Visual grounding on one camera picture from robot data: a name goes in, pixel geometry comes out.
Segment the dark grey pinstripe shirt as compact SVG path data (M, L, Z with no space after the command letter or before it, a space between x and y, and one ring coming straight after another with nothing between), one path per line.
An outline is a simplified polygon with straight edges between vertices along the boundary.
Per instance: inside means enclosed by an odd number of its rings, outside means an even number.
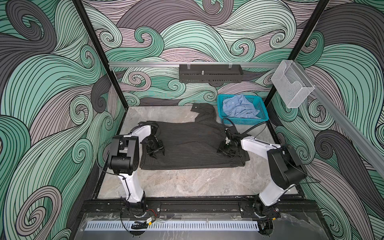
M250 160L247 151L235 146L223 153L226 142L225 126L216 121L215 108L210 104L193 104L198 113L193 122L167 123L155 121L155 137L164 146L163 153L150 155L143 143L140 168L143 170L185 170L236 168Z

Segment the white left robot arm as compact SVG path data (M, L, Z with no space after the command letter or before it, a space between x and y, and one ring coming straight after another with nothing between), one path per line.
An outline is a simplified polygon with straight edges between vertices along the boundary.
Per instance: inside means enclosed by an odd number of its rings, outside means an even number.
M112 137L107 168L118 176L126 192L125 206L128 210L144 213L148 210L145 191L140 186L136 173L140 163L140 145L145 155L157 158L165 154L164 144L156 137L159 126L156 122L140 122L127 135Z

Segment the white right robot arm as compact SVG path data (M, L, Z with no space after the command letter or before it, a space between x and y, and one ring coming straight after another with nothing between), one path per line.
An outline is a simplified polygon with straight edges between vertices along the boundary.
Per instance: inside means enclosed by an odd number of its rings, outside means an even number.
M255 137L230 137L220 143L218 152L230 158L251 152L268 161L270 182L252 205L255 216L260 219L277 218L280 213L276 204L280 198L308 176L299 155L291 145L273 145Z

